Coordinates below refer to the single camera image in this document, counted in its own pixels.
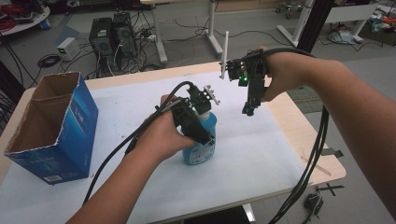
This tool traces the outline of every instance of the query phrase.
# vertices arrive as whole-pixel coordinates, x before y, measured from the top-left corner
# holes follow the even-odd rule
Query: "wrist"
[[[157,167],[161,162],[163,162],[163,159],[160,155],[156,155],[153,152],[155,152],[155,150],[152,148],[142,148],[140,146],[136,146],[134,150],[125,156],[123,160],[126,162],[143,162],[145,164]]]

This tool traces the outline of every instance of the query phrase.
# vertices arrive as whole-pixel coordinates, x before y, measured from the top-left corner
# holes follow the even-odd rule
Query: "hand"
[[[161,104],[166,98],[167,95],[161,97]],[[151,158],[164,161],[193,144],[194,140],[177,131],[172,112],[167,111],[139,135],[135,150],[144,150]]]

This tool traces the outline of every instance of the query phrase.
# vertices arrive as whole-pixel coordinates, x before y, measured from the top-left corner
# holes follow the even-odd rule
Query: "blue bottle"
[[[207,142],[204,146],[201,143],[195,142],[192,147],[187,147],[183,149],[183,159],[188,165],[196,165],[203,163],[204,161],[212,158],[215,153],[216,145],[216,116],[207,111],[202,115],[197,115],[198,119],[201,121],[202,126],[209,133],[213,135],[213,139]]]

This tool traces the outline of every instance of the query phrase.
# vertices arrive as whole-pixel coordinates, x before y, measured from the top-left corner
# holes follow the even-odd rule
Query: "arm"
[[[68,223],[126,223],[156,167],[192,144],[192,139],[175,128],[171,112],[159,116],[140,134],[134,150]]]
[[[266,59],[273,78],[262,97],[273,100],[303,85],[313,88],[349,150],[396,219],[396,102],[356,77],[341,63],[294,53]]]

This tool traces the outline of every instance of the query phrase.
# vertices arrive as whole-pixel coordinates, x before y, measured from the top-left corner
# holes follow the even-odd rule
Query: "forearm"
[[[339,62],[315,60],[307,84],[319,95],[356,162],[396,219],[396,103]]]
[[[130,152],[105,184],[69,220],[69,223],[125,223],[159,160],[138,148]]]

